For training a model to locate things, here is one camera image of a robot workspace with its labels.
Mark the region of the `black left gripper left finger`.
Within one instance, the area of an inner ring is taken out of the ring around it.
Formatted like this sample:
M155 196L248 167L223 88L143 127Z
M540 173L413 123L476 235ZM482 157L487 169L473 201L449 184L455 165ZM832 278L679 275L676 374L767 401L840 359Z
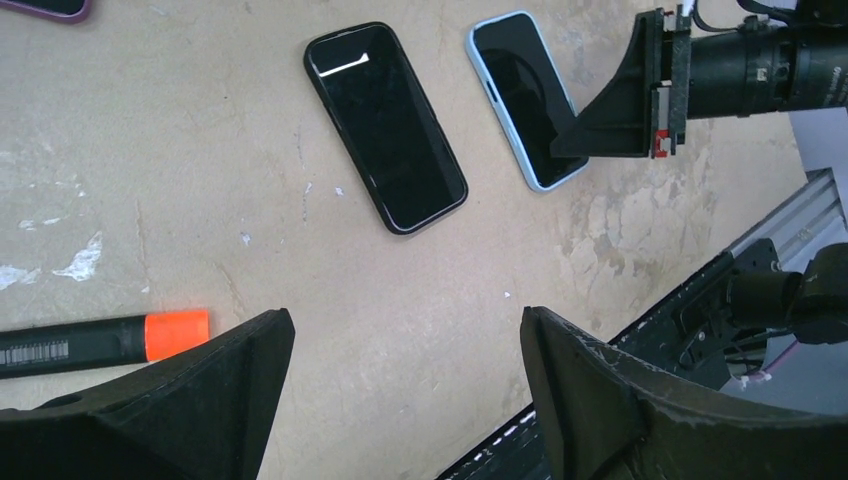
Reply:
M253 479L293 350L285 309L184 353L1 413L5 479Z

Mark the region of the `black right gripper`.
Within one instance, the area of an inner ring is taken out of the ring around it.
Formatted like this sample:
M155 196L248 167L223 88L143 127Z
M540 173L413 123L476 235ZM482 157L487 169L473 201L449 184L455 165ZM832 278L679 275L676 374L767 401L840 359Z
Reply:
M551 142L551 156L648 156L656 86L654 158L676 153L690 119L787 111L795 97L795 10L743 10L742 23L725 28L704 21L697 6L666 12L670 52L663 55L668 71L662 81L663 11L638 14L616 73Z

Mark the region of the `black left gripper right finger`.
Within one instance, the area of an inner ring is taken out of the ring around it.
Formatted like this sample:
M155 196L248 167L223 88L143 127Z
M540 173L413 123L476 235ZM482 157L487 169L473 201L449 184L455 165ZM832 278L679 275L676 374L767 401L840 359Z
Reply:
M520 342L555 479L843 479L847 420L725 395L545 307Z

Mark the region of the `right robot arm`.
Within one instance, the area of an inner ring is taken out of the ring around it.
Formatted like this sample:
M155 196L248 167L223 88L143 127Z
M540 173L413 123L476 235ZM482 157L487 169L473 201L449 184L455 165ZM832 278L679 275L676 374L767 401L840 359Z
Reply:
M742 5L743 22L714 28L696 3L637 15L609 83L550 144L555 157L672 155L691 120L843 108L847 5ZM677 311L683 345L728 345L746 330L804 344L847 339L847 247L819 250L802 273L736 267Z

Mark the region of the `black phone silver frame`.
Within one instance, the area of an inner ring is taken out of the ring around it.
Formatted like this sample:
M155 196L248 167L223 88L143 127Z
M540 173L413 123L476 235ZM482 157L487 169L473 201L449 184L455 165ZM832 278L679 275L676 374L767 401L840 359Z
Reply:
M304 68L385 227L410 235L469 188L395 31L380 21L309 42Z

